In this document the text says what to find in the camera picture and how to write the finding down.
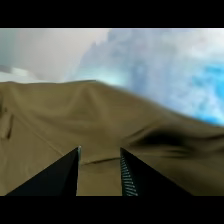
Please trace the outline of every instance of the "brown fabric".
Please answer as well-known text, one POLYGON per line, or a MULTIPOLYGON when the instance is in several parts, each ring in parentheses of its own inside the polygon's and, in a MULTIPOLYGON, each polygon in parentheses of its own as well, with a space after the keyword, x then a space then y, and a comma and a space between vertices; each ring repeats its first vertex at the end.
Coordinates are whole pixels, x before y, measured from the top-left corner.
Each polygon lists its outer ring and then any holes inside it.
POLYGON ((224 129, 98 82, 0 84, 0 195, 78 145, 78 195, 121 195, 120 147, 194 195, 224 195, 224 129))

